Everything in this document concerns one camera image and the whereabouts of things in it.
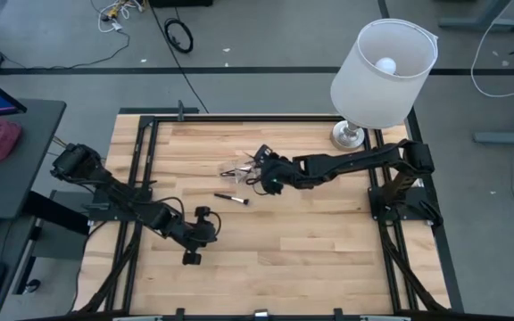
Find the clear acrylic organizer container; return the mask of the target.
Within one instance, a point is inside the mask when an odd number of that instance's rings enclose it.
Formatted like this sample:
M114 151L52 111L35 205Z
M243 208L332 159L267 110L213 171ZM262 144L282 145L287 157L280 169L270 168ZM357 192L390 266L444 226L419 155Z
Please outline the clear acrylic organizer container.
M221 163L218 166L218 177L222 179L226 179L230 182L234 182L236 184L249 184L252 183L255 179L245 179L245 177L221 177L220 172L224 172L231 169L242 169L244 166L248 165L257 165L256 162L250 161L250 159L241 152L240 155L237 155L233 160L227 160Z

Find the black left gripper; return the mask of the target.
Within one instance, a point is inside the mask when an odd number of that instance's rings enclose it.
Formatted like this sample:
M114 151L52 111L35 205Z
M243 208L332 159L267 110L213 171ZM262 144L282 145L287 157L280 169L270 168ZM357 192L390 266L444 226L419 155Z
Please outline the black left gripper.
M174 226L174 241L189 252L196 252L200 247L217 241L216 229L213 223L204 221L201 224L188 222L178 223ZM200 265L202 256L194 254L194 264ZM185 253L182 259L184 265L191 263L191 255Z

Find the fluffy grey powder brush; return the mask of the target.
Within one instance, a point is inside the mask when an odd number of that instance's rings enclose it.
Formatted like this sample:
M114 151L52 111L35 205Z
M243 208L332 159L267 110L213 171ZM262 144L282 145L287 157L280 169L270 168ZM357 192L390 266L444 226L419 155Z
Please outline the fluffy grey powder brush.
M222 194L222 193L214 193L213 195L217 198L221 198L221 199L225 199L225 200L229 200L229 201L233 201L233 202L239 202L239 203L242 203L243 205L249 204L249 199L243 199L243 198L226 195L226 194Z

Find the grey office desk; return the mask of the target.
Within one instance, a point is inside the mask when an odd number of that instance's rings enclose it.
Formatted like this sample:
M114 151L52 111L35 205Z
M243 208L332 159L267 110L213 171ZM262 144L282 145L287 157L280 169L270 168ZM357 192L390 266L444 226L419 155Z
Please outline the grey office desk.
M1 219L28 215L31 197L40 196L31 188L66 109L63 101L23 102L25 113L4 117L21 126L21 135L9 156L0 161Z

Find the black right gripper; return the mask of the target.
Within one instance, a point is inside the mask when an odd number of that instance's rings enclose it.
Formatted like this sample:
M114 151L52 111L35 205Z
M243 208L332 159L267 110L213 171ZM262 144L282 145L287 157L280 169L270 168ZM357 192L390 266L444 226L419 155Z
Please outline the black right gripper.
M260 178L262 189L265 193L271 195L281 194L284 185L294 186L295 181L300 176L299 171L289 159L279 157L275 153L272 155L260 154L259 164L243 167L245 172L258 170L261 170L260 174L249 173L245 176L245 179Z

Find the black aluminium table frame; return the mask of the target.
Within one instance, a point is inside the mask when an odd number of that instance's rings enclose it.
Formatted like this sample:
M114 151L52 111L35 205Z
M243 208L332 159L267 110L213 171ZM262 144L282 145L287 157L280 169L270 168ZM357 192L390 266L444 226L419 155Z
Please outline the black aluminium table frame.
M106 303L133 315L165 318L248 318L266 309L274 318L388 314L414 300L385 256L368 191L381 171L338 177L312 190L287 188L260 196L250 186L218 177L218 166L267 144L288 157L333 153L333 115L145 115L117 117L106 166L118 179L152 181L153 197L192 213L213 210L216 243L198 266L150 231ZM248 205L215 197L249 199Z

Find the white-shade silver table lamp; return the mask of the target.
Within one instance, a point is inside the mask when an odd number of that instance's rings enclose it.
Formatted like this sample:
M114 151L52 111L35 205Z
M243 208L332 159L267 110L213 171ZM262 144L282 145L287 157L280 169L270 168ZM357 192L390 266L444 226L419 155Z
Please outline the white-shade silver table lamp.
M330 87L332 104L343 117L330 134L343 151L360 147L366 129L385 129L404 122L438 59L438 36L399 19L380 19L358 34ZM394 75L375 67L394 59Z

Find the grey desk foot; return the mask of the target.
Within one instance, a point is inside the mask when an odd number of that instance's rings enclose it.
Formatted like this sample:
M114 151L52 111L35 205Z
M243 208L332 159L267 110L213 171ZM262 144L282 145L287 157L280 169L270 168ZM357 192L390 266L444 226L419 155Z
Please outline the grey desk foot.
M514 133L511 132L476 132L472 139L480 144L514 144Z
M438 21L438 27L476 32L514 32L514 20L502 18L511 2L512 0L492 0L476 18L442 18Z

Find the white light bulb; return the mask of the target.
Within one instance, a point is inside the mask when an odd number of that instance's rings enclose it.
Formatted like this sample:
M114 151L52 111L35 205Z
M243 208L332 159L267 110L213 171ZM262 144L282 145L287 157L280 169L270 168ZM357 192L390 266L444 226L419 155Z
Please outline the white light bulb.
M383 57L379 59L375 67L386 74L394 75L396 73L397 65L394 59L389 57Z

